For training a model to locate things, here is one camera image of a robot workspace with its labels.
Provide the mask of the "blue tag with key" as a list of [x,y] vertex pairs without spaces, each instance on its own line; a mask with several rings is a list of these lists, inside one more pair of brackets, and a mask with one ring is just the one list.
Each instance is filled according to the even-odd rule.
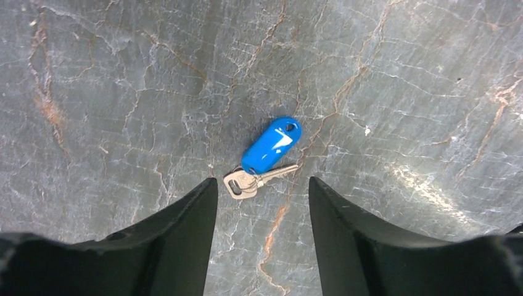
[[255,197],[258,189],[274,178],[295,172],[298,164],[274,166],[299,141],[300,123],[292,117],[272,121],[258,139],[244,152],[238,168],[223,178],[230,196],[237,200]]

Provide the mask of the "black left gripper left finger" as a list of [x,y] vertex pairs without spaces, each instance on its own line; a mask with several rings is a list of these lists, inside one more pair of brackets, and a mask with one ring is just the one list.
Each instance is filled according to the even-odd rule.
[[202,295],[218,184],[207,178],[173,204],[103,240],[66,244],[1,234],[2,295]]

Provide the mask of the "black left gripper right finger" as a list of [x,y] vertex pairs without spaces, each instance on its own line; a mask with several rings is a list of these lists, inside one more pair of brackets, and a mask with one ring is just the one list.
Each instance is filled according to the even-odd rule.
[[324,295],[521,295],[522,236],[449,242],[389,223],[319,178],[308,198]]

